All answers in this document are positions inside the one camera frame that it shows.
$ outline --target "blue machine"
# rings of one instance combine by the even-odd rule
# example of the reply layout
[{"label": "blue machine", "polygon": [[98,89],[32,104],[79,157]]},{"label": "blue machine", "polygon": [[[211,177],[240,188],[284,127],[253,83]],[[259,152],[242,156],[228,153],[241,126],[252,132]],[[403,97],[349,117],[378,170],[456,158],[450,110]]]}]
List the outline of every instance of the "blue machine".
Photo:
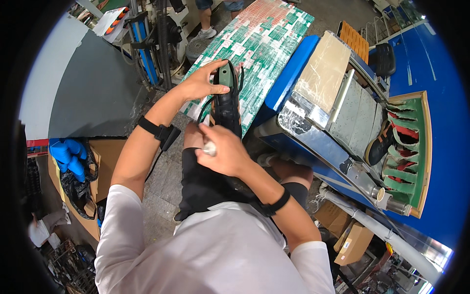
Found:
[{"label": "blue machine", "polygon": [[[374,185],[373,173],[327,133],[299,116],[291,101],[292,87],[318,42],[314,37],[302,41],[268,93],[254,121],[258,126],[255,135],[297,163],[312,167],[318,178],[340,193],[375,210],[364,196]],[[469,136],[462,130],[470,125],[470,116],[462,83],[442,40],[428,23],[403,32],[389,44],[393,46],[397,68],[390,78],[390,96],[427,90],[433,156],[421,218],[388,211],[385,214],[409,243],[429,244],[430,237],[455,249],[470,204],[462,164],[470,145]],[[384,225],[391,227],[385,220]]]}]

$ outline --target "gray wall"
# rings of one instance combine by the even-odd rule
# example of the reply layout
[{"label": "gray wall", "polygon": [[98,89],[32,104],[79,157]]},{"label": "gray wall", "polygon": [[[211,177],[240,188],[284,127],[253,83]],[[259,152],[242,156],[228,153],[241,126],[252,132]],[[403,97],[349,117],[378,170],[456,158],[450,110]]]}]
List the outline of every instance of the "gray wall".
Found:
[{"label": "gray wall", "polygon": [[48,137],[126,135],[147,95],[137,79],[116,48],[88,31],[63,73]]}]

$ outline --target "black cable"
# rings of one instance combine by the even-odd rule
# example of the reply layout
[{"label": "black cable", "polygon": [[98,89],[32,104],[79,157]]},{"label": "black cable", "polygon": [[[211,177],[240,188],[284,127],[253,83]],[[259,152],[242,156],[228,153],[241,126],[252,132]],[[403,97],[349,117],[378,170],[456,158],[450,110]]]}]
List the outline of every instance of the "black cable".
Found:
[{"label": "black cable", "polygon": [[157,156],[157,159],[153,163],[153,166],[152,166],[152,169],[149,172],[149,175],[147,176],[147,178],[145,178],[145,182],[150,178],[150,175],[152,174],[153,170],[155,169],[155,166],[157,165],[157,161],[160,158],[160,155],[162,155],[162,153],[163,153],[163,151],[160,151],[160,154]]},{"label": "black cable", "polygon": [[209,104],[211,104],[212,101],[214,101],[214,99],[215,99],[215,95],[212,96],[212,98],[209,99],[209,100],[204,104],[204,106],[202,107],[201,112],[199,113],[199,117],[197,118],[197,123],[198,123],[198,124],[201,123],[201,118],[203,117],[204,110],[207,108],[207,106],[208,106]]}]

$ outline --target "black sneaker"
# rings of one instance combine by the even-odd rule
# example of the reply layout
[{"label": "black sneaker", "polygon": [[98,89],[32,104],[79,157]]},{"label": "black sneaker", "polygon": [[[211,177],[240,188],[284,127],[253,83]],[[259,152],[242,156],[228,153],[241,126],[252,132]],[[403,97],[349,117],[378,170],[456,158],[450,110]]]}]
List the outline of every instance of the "black sneaker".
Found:
[{"label": "black sneaker", "polygon": [[394,143],[395,137],[393,137],[392,125],[386,120],[382,123],[379,136],[370,141],[366,148],[365,160],[367,164],[370,166],[376,165],[388,153],[388,148]]}]

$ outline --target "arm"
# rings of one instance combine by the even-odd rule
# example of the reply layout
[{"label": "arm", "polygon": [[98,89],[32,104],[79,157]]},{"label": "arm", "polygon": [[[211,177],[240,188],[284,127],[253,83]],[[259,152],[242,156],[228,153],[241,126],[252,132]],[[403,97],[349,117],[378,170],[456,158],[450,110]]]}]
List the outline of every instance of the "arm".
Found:
[{"label": "arm", "polygon": [[[186,101],[201,99],[210,94],[227,93],[228,87],[212,85],[209,82],[210,74],[225,64],[227,61],[216,60],[195,71],[184,82],[160,98],[147,112],[145,118],[157,126],[169,126]],[[117,160],[111,185],[120,184],[131,189],[142,201],[145,177],[159,146],[160,141],[155,140],[151,133],[136,126]]]},{"label": "arm", "polygon": [[[214,157],[204,154],[202,150],[196,150],[199,164],[221,174],[240,178],[264,204],[274,204],[281,198],[284,188],[251,160],[237,136],[221,126],[199,127],[217,148]],[[292,196],[276,215],[273,215],[273,220],[286,236],[291,252],[305,242],[321,241],[318,228]]]}]

